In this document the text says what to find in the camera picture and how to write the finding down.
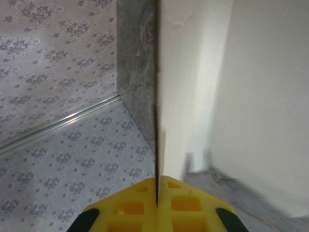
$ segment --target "metal strip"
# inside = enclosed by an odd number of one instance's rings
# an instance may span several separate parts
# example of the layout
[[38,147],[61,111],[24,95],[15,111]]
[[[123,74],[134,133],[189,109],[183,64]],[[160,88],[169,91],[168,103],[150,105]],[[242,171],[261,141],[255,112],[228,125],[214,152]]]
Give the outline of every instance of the metal strip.
[[97,102],[93,105],[90,105],[82,110],[76,111],[68,116],[65,116],[60,119],[55,119],[49,123],[43,124],[27,133],[18,135],[12,139],[6,140],[3,143],[0,143],[0,159],[3,157],[12,154],[13,152],[20,150],[21,148],[28,146],[32,143],[40,141],[51,134],[56,133],[59,130],[64,129],[65,127],[80,121],[86,117],[90,117],[105,111],[111,106],[121,103],[121,98],[118,94]]

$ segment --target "patterned floor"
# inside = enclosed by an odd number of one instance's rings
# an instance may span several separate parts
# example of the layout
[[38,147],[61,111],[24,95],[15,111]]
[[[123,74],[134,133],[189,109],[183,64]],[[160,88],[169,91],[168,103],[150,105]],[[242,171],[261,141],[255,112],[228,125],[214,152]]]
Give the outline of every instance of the patterned floor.
[[66,231],[90,203],[154,176],[123,104],[0,160],[0,231]]

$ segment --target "patterned wall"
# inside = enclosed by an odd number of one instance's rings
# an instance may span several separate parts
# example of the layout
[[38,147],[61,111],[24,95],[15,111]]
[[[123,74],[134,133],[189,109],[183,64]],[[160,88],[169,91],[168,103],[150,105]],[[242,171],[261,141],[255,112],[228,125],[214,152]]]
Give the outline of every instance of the patterned wall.
[[151,148],[154,131],[154,0],[118,0],[117,90]]
[[0,142],[116,91],[116,0],[8,0],[0,15]]

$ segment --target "black rubber edge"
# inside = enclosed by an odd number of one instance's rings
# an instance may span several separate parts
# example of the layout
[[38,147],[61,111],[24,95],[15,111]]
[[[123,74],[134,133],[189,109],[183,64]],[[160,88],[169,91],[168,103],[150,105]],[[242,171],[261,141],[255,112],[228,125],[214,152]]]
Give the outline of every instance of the black rubber edge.
[[89,232],[99,213],[100,211],[95,208],[82,212],[75,219],[67,232]]
[[216,212],[227,232],[249,232],[236,214],[222,208],[217,208]]

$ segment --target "dark edge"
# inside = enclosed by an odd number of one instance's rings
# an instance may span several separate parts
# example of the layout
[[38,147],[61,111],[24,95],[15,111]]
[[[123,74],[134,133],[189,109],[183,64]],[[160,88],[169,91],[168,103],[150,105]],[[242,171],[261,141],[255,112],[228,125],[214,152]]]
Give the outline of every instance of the dark edge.
[[249,232],[236,214],[223,208],[217,208],[216,212],[227,232]]
[[154,140],[155,140],[155,202],[159,204],[159,115],[158,115],[158,91],[159,91],[159,19],[160,19],[160,0],[154,0]]
[[95,208],[82,212],[75,219],[67,232],[89,232],[99,214],[100,211]]

